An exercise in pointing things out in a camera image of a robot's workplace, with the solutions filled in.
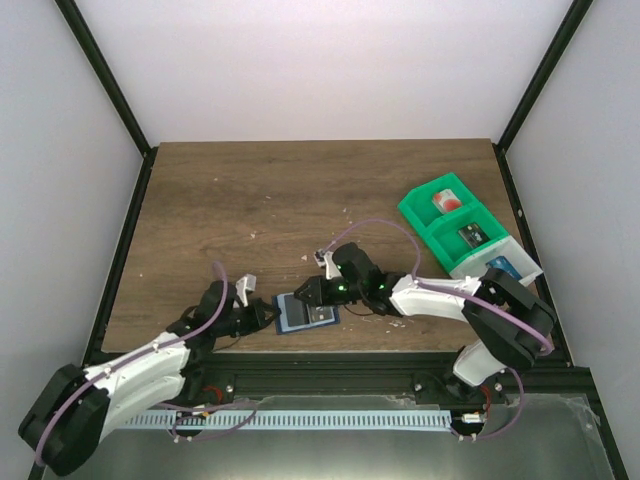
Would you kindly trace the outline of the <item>blue leather card holder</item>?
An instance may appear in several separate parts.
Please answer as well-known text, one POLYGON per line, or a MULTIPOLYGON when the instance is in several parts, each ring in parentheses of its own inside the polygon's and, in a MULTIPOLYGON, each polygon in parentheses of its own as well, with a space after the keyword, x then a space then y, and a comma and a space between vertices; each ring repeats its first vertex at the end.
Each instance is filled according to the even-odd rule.
POLYGON ((311 325, 307 314, 307 307, 309 305, 297 300, 292 293, 273 296, 272 304, 279 307, 281 310, 279 319, 275 321, 276 332, 278 335, 293 334, 340 323, 339 311, 336 307, 332 307, 335 310, 338 322, 325 325, 311 325))

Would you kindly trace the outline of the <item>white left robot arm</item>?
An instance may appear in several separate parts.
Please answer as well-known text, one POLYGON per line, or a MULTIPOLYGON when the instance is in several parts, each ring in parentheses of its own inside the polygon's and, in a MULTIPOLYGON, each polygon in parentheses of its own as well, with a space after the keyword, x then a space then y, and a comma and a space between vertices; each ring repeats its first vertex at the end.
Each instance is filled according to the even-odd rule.
POLYGON ((218 339, 238 339, 270 326, 278 307, 240 284, 214 281, 147 344, 103 364, 55 371, 21 421, 18 434, 35 462, 60 476, 83 465, 113 430, 158 405, 220 405, 204 391, 203 363, 218 339))

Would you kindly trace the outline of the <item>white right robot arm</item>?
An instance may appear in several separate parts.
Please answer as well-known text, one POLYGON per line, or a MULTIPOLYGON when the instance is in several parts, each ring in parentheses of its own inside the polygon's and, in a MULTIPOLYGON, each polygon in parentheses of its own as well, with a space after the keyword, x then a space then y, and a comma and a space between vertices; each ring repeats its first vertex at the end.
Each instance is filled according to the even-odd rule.
POLYGON ((294 292, 309 307, 361 303, 379 316, 435 316, 468 324, 477 339, 462 348, 442 388, 458 403, 472 399, 493 375, 531 368, 553 351, 554 310, 509 273, 489 268, 480 277, 429 280, 384 271, 355 243, 318 253, 324 272, 294 292))

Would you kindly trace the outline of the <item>red white card in bin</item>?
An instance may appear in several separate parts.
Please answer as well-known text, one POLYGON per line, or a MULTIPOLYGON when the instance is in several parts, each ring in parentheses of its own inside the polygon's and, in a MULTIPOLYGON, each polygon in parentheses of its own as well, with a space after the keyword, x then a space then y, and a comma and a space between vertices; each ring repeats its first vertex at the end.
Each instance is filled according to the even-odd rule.
POLYGON ((448 214, 463 205, 451 189, 436 192, 432 197, 432 203, 441 214, 448 214))

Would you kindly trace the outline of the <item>dark card in bin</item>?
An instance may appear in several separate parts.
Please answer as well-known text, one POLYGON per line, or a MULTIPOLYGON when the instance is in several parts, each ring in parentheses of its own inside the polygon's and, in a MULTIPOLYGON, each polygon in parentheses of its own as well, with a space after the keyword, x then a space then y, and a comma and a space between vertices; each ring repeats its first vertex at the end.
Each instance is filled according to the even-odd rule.
POLYGON ((478 248, 489 241, 489 236, 477 223, 470 223, 460 228, 458 234, 471 249, 478 248))

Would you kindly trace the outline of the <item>blue card in bin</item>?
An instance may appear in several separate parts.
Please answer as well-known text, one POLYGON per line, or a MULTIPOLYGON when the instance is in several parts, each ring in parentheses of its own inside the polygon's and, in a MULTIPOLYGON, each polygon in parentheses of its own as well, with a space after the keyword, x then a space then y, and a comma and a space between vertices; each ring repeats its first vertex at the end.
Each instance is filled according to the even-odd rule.
POLYGON ((508 273, 516 280, 521 280, 522 275, 511 264, 511 262, 505 256, 497 256, 486 263, 488 268, 495 268, 508 273))

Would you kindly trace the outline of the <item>green bin middle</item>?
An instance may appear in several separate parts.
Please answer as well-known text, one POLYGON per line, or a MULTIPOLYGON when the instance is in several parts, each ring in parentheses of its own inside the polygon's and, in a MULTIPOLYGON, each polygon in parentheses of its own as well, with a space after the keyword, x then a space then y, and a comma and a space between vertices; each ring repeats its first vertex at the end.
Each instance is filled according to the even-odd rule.
POLYGON ((509 236, 481 203, 462 206, 434 220, 426 244, 447 273, 482 249, 509 236))

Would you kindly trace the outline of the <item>green bin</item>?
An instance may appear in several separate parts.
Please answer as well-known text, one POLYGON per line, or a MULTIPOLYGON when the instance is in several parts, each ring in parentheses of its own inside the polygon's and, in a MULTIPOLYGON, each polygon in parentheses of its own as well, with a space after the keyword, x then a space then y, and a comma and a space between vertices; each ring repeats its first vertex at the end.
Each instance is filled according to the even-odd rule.
POLYGON ((413 188, 397 208, 415 232, 424 236, 433 225, 450 219, 454 211, 478 202, 471 190, 451 172, 413 188))
POLYGON ((482 249, 509 236, 481 203, 462 206, 434 220, 426 244, 447 273, 482 249))

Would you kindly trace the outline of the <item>green bin far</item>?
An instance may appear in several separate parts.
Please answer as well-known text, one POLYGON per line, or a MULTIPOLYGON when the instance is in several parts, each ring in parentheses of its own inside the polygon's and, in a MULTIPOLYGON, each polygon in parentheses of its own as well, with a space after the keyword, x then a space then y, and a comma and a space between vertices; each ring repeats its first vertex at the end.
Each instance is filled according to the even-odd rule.
POLYGON ((450 219, 454 211, 478 202, 471 190, 451 172, 413 188, 397 208, 415 232, 424 236, 433 225, 450 219))

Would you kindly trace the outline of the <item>white bin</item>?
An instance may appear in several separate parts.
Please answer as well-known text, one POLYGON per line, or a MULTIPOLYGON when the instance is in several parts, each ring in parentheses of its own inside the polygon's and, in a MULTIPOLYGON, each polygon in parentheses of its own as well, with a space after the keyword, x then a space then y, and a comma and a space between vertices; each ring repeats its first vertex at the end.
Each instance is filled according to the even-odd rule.
POLYGON ((481 277, 490 269, 486 263, 497 256, 505 256, 511 262, 522 275, 522 279, 518 281, 524 286, 531 285, 543 273, 538 263, 515 238, 506 236, 473 250, 449 272, 449 276, 453 279, 481 277))

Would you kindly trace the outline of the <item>metal front plate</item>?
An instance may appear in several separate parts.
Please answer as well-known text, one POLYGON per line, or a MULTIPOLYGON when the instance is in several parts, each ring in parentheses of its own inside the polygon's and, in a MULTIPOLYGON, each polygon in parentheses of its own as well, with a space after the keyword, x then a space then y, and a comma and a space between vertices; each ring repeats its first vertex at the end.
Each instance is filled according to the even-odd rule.
MULTIPOLYGON (((427 410, 405 403, 274 398, 258 410, 427 410)), ((77 479, 611 479, 599 422, 580 397, 530 395, 492 408, 487 436, 457 432, 123 430, 77 479)))

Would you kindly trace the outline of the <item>black front frame rail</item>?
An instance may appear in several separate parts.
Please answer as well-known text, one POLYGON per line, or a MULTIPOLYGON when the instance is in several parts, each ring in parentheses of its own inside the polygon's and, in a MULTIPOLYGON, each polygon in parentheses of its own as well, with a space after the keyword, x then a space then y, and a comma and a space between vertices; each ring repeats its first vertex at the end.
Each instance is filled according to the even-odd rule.
POLYGON ((453 352, 240 353, 216 352, 187 370, 183 405, 285 395, 409 397, 421 405, 477 407, 517 392, 507 372, 481 387, 454 384, 453 352))

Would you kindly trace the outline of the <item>black frame post left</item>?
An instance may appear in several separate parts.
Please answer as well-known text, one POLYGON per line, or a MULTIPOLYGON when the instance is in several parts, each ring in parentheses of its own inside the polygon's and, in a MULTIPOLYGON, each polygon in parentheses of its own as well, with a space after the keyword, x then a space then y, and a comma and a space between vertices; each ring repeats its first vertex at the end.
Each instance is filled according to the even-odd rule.
POLYGON ((152 148, 78 4, 72 0, 55 0, 55 4, 83 51, 84 56, 107 94, 136 149, 142 157, 148 156, 152 148))

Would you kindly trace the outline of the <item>black frame post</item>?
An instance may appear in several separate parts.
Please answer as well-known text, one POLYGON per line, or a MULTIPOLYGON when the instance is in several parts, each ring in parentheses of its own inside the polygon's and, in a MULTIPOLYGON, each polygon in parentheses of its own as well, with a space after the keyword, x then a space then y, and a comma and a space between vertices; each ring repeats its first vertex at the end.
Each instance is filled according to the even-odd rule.
POLYGON ((107 94, 136 149, 142 157, 148 156, 152 148, 78 4, 72 0, 55 0, 55 4, 83 51, 84 56, 107 94))
POLYGON ((496 143, 499 151, 508 151, 527 117, 559 64, 574 35, 593 4, 593 0, 574 0, 559 24, 513 114, 496 143))

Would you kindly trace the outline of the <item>black frame post right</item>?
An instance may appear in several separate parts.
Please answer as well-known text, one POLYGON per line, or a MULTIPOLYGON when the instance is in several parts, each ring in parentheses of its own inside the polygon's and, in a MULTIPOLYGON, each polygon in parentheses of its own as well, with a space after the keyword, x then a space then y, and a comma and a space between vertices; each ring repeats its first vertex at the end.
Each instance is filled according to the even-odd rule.
POLYGON ((508 151, 527 117, 559 64, 574 35, 593 4, 593 0, 574 0, 559 24, 513 114, 496 143, 499 151, 508 151))

